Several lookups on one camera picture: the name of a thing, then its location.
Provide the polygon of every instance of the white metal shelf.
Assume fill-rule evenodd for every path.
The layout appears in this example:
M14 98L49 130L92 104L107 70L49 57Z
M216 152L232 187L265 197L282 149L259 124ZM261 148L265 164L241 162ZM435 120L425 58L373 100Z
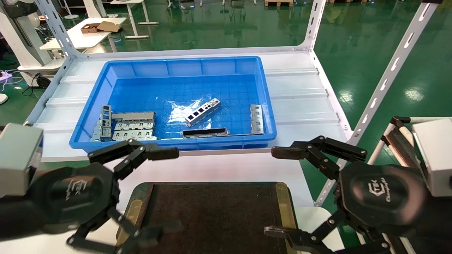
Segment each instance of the white metal shelf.
M176 57L244 56L257 55L262 59L267 85L272 101L277 126L277 138L267 149L246 151L268 152L272 146L289 146L294 140L309 140L318 135L346 141L348 125L338 117L340 105L331 100L322 83L318 68L308 52L283 51L239 54L180 55ZM152 59L160 56L141 56ZM86 160L86 153L69 147L69 139L81 115L83 107L102 70L109 60L127 60L136 57L74 60L69 70L60 79L55 92L45 103L34 126L44 130L43 161ZM239 154L243 150L191 151L182 155Z

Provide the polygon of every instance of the brown box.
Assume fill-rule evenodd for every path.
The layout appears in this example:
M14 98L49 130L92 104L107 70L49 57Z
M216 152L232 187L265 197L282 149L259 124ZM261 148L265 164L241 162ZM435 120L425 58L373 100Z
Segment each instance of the brown box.
M99 31L97 28L99 25L100 23L86 24L80 30L82 33L97 33Z
M102 23L98 26L98 29L115 33L119 30L119 25L113 22L102 21Z

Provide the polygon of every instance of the slotted metal post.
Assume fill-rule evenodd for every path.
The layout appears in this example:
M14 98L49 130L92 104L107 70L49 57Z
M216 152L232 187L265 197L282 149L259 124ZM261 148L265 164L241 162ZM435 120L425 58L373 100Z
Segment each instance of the slotted metal post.
M317 33L320 28L320 21L322 20L323 10L325 8L325 0L314 0L312 3L311 15L309 16L308 28L306 30L305 40L299 47L303 50L311 51L314 49Z
M378 82L378 85L375 88L375 91L373 92L369 103L364 109L364 112L355 127L352 137L347 141L348 144L351 144L353 146L358 144L359 140L363 136L364 131L372 120L372 117L377 111L377 108L380 106L383 98L386 96L389 88L391 87L392 82L405 63L405 60L410 54L411 49L413 49L413 46L416 44L416 41L427 25L427 22L430 20L436 7L441 2L442 0L423 0L421 5L419 6L416 14L413 17L413 20L411 21L405 32L405 35L403 36L399 46L395 50L388 67L383 73L383 76L381 76L381 79ZM347 161L339 159L337 162L337 165L339 165L339 170L342 170L346 163ZM317 200L315 201L314 206L320 207L323 205L331 189L335 186L335 182L335 180L326 181Z

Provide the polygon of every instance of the white table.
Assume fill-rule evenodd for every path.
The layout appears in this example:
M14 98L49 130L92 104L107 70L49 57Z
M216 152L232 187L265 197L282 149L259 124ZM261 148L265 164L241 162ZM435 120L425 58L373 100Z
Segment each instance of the white table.
M144 17L146 19L146 22L138 22L139 25L158 25L158 22L149 22L149 17L147 15L146 10L146 4L144 3L144 0L128 0L128 1L118 1L113 0L110 2L111 5L127 5L127 11L129 12L130 16L130 23L132 23L132 29L133 29L133 36L126 36L126 39L141 39L141 38L149 38L149 35L138 35L137 27L135 26L135 20L133 19L131 6L134 4L141 3L143 5L143 11L144 11Z
M105 37L108 37L108 40L110 41L110 44L112 46L112 51L117 52L113 37L111 36L112 32L102 31L97 33L82 33L82 31L80 30L86 24L101 23L102 21L112 22L121 25L122 23L124 23L124 21L126 21L126 18L104 18L104 19L83 20L82 22L78 23L76 26L67 31L67 34L69 35L69 38L71 39L74 48L76 49L92 48L99 44L102 40L104 40ZM61 49L61 45L58 43L57 39L53 39L39 47L39 49L41 50Z
M308 232L312 232L316 227L320 226L330 213L321 207L300 207L295 208L295 215L298 220L298 227ZM98 230L88 234L90 240L100 241L107 244L116 244L117 224L113 220L109 220ZM75 250L66 245L66 240L74 233L69 231L59 235L37 235L22 239L0 242L0 253L21 253L21 254L76 254L86 253L84 251ZM344 245L340 238L339 232L335 229L325 239L323 243L332 251L343 249Z

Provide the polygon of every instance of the metal part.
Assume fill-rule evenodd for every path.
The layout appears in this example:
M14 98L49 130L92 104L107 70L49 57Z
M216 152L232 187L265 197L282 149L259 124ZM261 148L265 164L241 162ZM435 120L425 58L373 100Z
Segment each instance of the metal part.
M228 136L228 135L229 135L229 131L226 128L182 131L182 136L184 138L199 138L199 137Z
M155 112L143 113L118 113L112 114L112 118L117 120L114 127L112 139L114 141L122 141L129 138L138 141L157 140L153 136L155 126Z
M23 196L38 168L42 130L9 123L0 133L0 198Z
M146 122L152 122L154 121L155 112L139 112L139 113L113 113L112 119L115 119L116 121L146 121Z
M157 137L153 135L154 130L115 131L112 139L114 141L123 141L129 138L133 138L138 141L157 140Z
M264 133L264 116L262 115L262 105L251 104L251 133Z
M193 113L185 117L185 122L188 127L196 125L198 122L206 118L206 116L212 114L221 106L221 102L217 98L213 98L211 101L203 104L197 108Z
M100 128L100 137L112 137L112 129L111 127L101 127Z
M124 121L117 122L115 131L129 131L129 130L150 130L154 128L153 121Z
M386 96L389 88L392 85L395 77L399 73L402 65L404 64L406 58L408 57L411 49L416 44L419 36L427 25L427 22L432 17L433 12L435 11L438 4L431 3L421 3L418 8L418 11L413 17L410 25L408 26L405 35L403 36L399 46L394 52L394 55L389 62L383 76L381 76L380 81L378 82L375 91L372 94L369 103L364 109L363 114L361 115L358 124L355 127L352 137L347 142L351 145L358 144L359 140L363 136L362 133L368 127L370 121L372 120L377 108L380 106L380 103L383 101L383 98ZM339 165L340 170L344 168L346 164L345 160L339 159L337 161L337 165ZM327 180L322 190L320 191L319 196L317 197L314 206L320 207L323 205L326 197L330 193L331 189L335 186L335 180Z
M322 19L325 4L326 1L324 0L314 0L314 2L312 3L311 15L308 21L305 40L300 45L301 47L306 47L308 51L314 49L315 40L317 39L317 32L319 31L320 20Z
M94 127L93 137L91 142L101 142L100 140L100 119L96 122L96 127Z
M112 126L112 109L110 105L102 105L102 112L100 113L100 126L111 127Z
M93 138L96 141L97 128L94 129ZM112 108L110 105L102 105L100 113L100 141L110 141L112 137Z

